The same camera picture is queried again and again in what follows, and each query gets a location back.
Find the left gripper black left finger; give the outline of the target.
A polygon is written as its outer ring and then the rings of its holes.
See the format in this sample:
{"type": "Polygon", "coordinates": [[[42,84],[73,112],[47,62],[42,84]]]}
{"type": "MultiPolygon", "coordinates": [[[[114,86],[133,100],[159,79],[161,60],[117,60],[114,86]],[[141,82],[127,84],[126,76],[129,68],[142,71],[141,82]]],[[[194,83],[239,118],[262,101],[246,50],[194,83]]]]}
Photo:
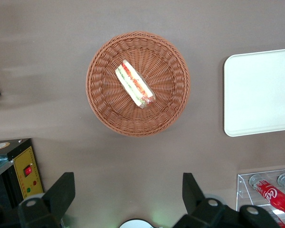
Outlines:
{"type": "Polygon", "coordinates": [[[22,228],[59,228],[76,195],[73,172],[65,172],[42,197],[25,199],[18,207],[22,228]]]}

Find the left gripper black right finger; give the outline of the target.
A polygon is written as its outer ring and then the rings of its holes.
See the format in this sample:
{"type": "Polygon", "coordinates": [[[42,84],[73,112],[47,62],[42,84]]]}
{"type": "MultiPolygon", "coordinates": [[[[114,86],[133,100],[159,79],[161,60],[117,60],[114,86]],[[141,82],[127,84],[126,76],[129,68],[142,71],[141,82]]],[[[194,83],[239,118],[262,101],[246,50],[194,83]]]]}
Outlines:
{"type": "Polygon", "coordinates": [[[187,213],[174,225],[175,228],[238,228],[239,215],[215,198],[207,198],[193,174],[182,177],[182,199],[187,213]]]}

